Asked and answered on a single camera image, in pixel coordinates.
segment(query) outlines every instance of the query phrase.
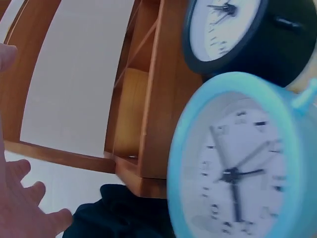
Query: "clock rim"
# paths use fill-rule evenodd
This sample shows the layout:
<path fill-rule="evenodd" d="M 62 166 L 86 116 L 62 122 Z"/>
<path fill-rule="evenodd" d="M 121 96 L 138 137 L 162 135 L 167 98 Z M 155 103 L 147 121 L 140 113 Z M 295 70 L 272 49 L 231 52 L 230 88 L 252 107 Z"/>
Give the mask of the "clock rim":
<path fill-rule="evenodd" d="M 189 227 L 186 225 L 185 216 L 181 205 L 181 165 L 183 146 L 187 135 L 205 105 L 217 95 L 235 91 L 255 100 L 265 111 L 269 112 L 271 120 L 275 122 L 284 143 L 284 154 L 287 167 L 288 183 L 285 192 L 279 219 L 265 238 L 283 237 L 289 234 L 301 214 L 301 201 L 304 193 L 302 186 L 305 184 L 306 174 L 303 173 L 304 150 L 299 141 L 299 131 L 294 124 L 292 109 L 279 95 L 278 86 L 263 79 L 242 72 L 220 74 L 206 82 L 193 95 L 185 107 L 177 124 L 172 140 L 168 171 L 167 171 L 167 199 L 171 222 L 175 233 L 179 237 L 193 238 Z"/>
<path fill-rule="evenodd" d="M 242 37 L 242 39 L 237 43 L 237 45 L 232 50 L 230 50 L 230 52 L 215 60 L 201 61 L 195 56 L 190 42 L 190 26 L 192 22 L 193 12 L 197 2 L 197 0 L 191 0 L 187 8 L 182 33 L 183 54 L 189 68 L 195 73 L 210 74 L 217 72 L 218 70 L 222 69 L 224 66 L 229 64 L 247 46 L 249 41 L 255 35 L 266 13 L 268 1 L 269 0 L 260 0 L 258 12 L 253 22 L 251 23 L 250 28 L 248 29 L 247 33 Z"/>

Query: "wooden bookshelf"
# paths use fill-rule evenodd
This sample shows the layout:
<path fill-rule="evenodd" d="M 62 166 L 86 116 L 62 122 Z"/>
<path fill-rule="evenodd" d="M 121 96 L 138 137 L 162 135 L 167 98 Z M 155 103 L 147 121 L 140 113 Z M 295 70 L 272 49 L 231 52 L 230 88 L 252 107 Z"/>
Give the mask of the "wooden bookshelf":
<path fill-rule="evenodd" d="M 115 78 L 103 158 L 19 140 L 35 63 L 60 0 L 25 2 L 5 40 L 19 48 L 18 60 L 1 74 L 0 81 L 6 149 L 72 167 L 116 173 L 136 195 L 166 198 L 173 133 L 186 103 L 202 83 L 182 55 L 187 1 L 135 0 Z"/>
<path fill-rule="evenodd" d="M 184 62 L 181 33 L 187 1 L 136 1 L 122 49 L 106 136 L 116 173 L 138 196 L 166 197 L 172 136 L 201 86 Z"/>

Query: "blue alarm clock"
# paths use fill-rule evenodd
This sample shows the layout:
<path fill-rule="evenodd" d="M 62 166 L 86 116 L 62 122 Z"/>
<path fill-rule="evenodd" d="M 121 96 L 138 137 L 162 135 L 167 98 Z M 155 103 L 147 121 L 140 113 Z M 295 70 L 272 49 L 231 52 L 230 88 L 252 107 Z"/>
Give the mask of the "blue alarm clock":
<path fill-rule="evenodd" d="M 317 79 L 297 95 L 242 72 L 191 98 L 171 145 L 179 238 L 310 238 L 317 230 Z"/>

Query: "clock hand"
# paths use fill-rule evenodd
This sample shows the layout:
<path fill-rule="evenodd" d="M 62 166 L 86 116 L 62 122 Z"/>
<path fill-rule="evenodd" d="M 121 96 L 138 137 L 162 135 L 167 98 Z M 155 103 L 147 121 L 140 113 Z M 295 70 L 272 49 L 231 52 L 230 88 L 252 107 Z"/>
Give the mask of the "clock hand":
<path fill-rule="evenodd" d="M 265 174 L 265 170 L 260 169 L 260 170 L 253 170 L 250 172 L 246 172 L 246 173 L 239 173 L 240 176 L 244 176 L 244 175 L 262 175 Z"/>
<path fill-rule="evenodd" d="M 210 132 L 211 132 L 211 136 L 213 137 L 216 150 L 217 150 L 218 155 L 220 157 L 220 162 L 221 162 L 222 166 L 224 167 L 224 169 L 228 169 L 229 166 L 228 166 L 227 158 L 224 155 L 223 148 L 220 145 L 219 138 L 218 138 L 218 136 L 217 136 L 217 134 L 216 134 L 216 132 L 214 130 L 214 127 L 210 126 L 209 129 L 210 129 Z"/>
<path fill-rule="evenodd" d="M 225 16 L 223 16 L 222 18 L 220 18 L 217 22 L 214 23 L 214 25 L 217 25 L 219 22 L 221 22 L 223 19 L 225 19 L 227 16 L 229 16 L 229 14 L 226 14 Z"/>
<path fill-rule="evenodd" d="M 251 154 L 249 154 L 246 158 L 244 158 L 242 161 L 240 161 L 235 167 L 241 167 L 247 162 L 249 162 L 251 159 L 253 159 L 258 153 L 260 153 L 263 149 L 265 149 L 270 144 L 269 141 L 264 142 L 261 144 L 258 148 L 256 148 Z"/>
<path fill-rule="evenodd" d="M 240 191 L 236 181 L 230 184 L 230 190 L 232 194 L 233 200 L 233 210 L 236 222 L 243 222 L 242 214 L 241 214 L 241 199 L 240 199 Z"/>
<path fill-rule="evenodd" d="M 241 180 L 241 179 L 243 179 L 242 176 L 255 176 L 255 175 L 262 175 L 262 174 L 265 174 L 265 170 L 263 170 L 263 169 L 253 170 L 253 171 L 246 172 L 246 173 L 237 172 L 236 173 L 236 176 L 237 176 L 236 178 L 238 180 Z M 228 177 L 229 177 L 229 174 L 226 173 L 226 171 L 225 171 L 224 173 L 222 173 L 222 176 L 220 178 L 216 179 L 213 182 L 214 183 L 219 182 L 219 181 L 232 182 L 231 178 L 228 178 Z"/>
<path fill-rule="evenodd" d="M 222 6 L 216 6 L 216 5 L 207 5 L 207 7 L 212 7 L 214 10 L 220 10 L 223 12 L 228 13 L 228 15 L 235 16 L 237 13 L 237 7 L 235 5 L 225 3 Z"/>

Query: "white floor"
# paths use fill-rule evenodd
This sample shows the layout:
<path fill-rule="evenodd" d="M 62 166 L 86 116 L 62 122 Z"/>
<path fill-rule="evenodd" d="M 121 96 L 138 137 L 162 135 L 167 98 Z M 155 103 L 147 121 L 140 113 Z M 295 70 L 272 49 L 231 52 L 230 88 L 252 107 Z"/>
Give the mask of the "white floor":
<path fill-rule="evenodd" d="M 122 181 L 113 174 L 57 165 L 10 152 L 6 152 L 5 156 L 7 161 L 20 159 L 30 161 L 31 172 L 24 178 L 22 184 L 31 186 L 39 180 L 46 185 L 46 195 L 40 203 L 40 208 L 46 213 L 62 208 L 68 208 L 74 213 L 79 205 L 98 201 L 101 198 L 99 189 L 103 184 L 122 184 Z"/>

